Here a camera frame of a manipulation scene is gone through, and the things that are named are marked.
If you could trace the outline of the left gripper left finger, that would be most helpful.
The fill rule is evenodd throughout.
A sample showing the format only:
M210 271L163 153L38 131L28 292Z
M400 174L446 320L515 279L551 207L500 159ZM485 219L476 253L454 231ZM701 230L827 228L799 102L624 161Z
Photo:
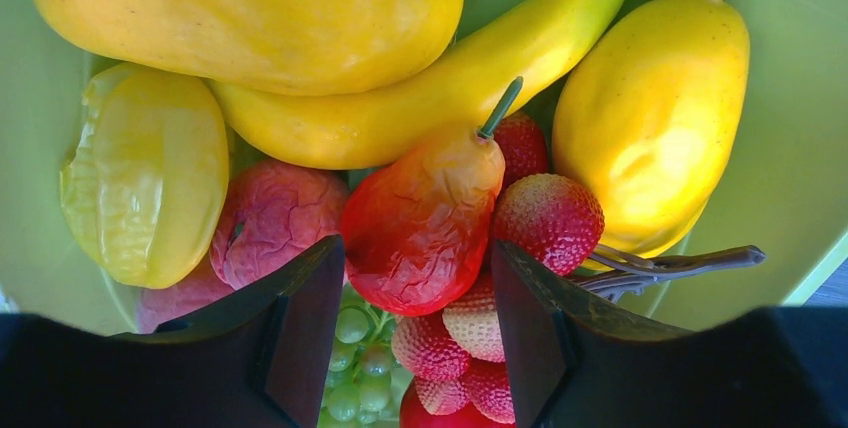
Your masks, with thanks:
M313 427L340 302L342 239L152 334L1 318L5 427Z

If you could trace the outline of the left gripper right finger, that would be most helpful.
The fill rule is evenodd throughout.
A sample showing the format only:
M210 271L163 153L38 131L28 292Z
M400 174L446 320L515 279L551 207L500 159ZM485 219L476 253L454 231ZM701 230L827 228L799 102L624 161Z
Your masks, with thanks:
M845 308L761 307L694 332L618 304L652 282L758 265L759 248L594 258L609 272L576 283L514 244L491 246L518 426L846 425Z

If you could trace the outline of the red orange fake pear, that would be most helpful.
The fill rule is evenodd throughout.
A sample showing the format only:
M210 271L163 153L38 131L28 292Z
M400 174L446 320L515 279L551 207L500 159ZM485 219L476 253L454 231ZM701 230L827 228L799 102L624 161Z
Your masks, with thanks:
M505 173L494 131L522 87L515 78L481 126L437 129L354 190L341 234L348 280L367 302L423 316L474 284Z

